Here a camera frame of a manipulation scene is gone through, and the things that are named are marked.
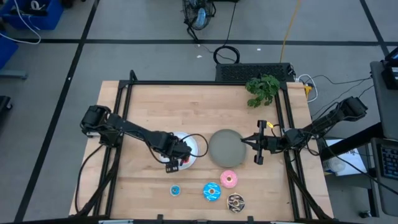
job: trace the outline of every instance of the toy donut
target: toy donut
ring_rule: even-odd
[[[178,195],[180,195],[180,192],[181,192],[180,186],[178,186],[178,185],[172,185],[172,186],[170,187],[170,194],[171,194],[172,196],[178,196]]]
[[[231,189],[238,183],[238,177],[235,172],[231,170],[226,170],[221,174],[220,182],[223,187]]]
[[[203,195],[205,199],[209,202],[215,202],[219,199],[221,195],[221,188],[218,184],[214,182],[209,182],[203,188]]]
[[[239,213],[244,209],[244,200],[240,194],[233,193],[226,199],[226,206],[233,213]]]

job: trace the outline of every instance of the chocolate donut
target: chocolate donut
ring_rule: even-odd
[[[244,209],[244,200],[240,194],[233,193],[226,199],[226,206],[233,213],[239,213]]]

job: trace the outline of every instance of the blue bin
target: blue bin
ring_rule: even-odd
[[[11,56],[15,53],[15,51],[17,51],[18,45],[12,40],[0,36],[0,49],[0,69],[2,69]]]
[[[47,6],[47,16],[26,16],[21,13],[23,20],[32,28],[39,28],[40,30],[54,30],[61,18],[63,7],[60,0],[36,0],[40,6],[45,4]],[[18,7],[21,11],[26,5],[30,6],[31,0],[17,0]],[[5,5],[0,9],[0,16],[4,21],[8,22],[15,29],[28,29],[28,27],[21,21],[16,14],[10,14],[11,9],[15,6],[14,0],[6,1]]]

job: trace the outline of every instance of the blue donut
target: blue donut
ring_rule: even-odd
[[[221,188],[218,184],[214,182],[209,182],[203,188],[203,195],[205,199],[209,202],[215,202],[219,199],[221,195]]]
[[[170,187],[170,194],[172,196],[178,196],[180,194],[180,186],[178,185],[172,185]]]

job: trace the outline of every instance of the pink donut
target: pink donut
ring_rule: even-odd
[[[221,174],[220,182],[223,187],[233,188],[238,183],[238,176],[231,170],[226,170]]]

